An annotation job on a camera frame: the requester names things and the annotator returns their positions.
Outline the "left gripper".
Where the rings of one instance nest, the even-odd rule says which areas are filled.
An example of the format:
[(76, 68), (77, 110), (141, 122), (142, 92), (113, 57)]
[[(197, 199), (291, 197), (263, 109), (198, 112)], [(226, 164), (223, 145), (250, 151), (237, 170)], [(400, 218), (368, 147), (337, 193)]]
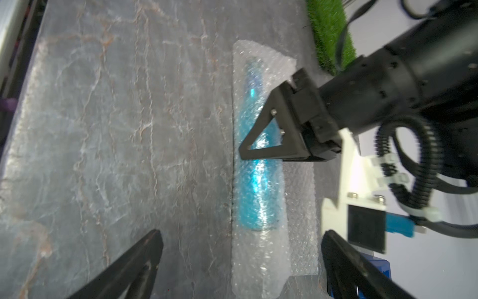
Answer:
[(239, 146), (243, 160), (327, 161), (341, 152), (339, 130), (361, 134), (389, 120), (421, 117), (421, 50), (382, 48), (318, 87), (304, 69), (295, 88), (274, 88)]

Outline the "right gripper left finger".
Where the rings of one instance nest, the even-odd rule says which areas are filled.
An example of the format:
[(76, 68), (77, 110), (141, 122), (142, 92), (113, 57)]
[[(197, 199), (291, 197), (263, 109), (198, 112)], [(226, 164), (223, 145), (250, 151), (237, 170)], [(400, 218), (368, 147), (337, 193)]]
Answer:
[(153, 293), (164, 243), (161, 232), (149, 231), (71, 299), (149, 299)]

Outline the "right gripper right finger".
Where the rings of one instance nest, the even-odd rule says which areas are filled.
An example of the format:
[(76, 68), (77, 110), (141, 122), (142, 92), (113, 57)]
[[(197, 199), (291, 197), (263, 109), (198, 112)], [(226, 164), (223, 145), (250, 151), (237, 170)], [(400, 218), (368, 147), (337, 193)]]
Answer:
[(411, 299), (413, 296), (381, 273), (333, 230), (321, 242), (327, 280), (335, 299)]

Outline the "bubble wrap sheet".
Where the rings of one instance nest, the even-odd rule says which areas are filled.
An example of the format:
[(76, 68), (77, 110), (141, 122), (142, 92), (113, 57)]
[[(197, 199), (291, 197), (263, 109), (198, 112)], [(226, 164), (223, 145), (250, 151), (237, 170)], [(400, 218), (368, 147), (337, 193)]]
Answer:
[[(256, 122), (271, 90), (296, 60), (254, 41), (234, 43), (234, 143)], [(239, 299), (276, 299), (292, 276), (319, 272), (312, 164), (234, 155), (232, 290)]]

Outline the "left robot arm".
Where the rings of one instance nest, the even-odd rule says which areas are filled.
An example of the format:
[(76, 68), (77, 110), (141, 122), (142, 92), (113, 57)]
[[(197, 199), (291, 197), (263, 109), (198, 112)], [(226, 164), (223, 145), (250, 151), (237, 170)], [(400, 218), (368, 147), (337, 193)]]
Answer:
[(442, 173), (478, 173), (478, 4), (440, 1), (426, 19), (317, 86), (304, 69), (275, 87), (243, 139), (242, 159), (327, 161), (339, 131), (359, 135), (399, 115), (432, 123)]

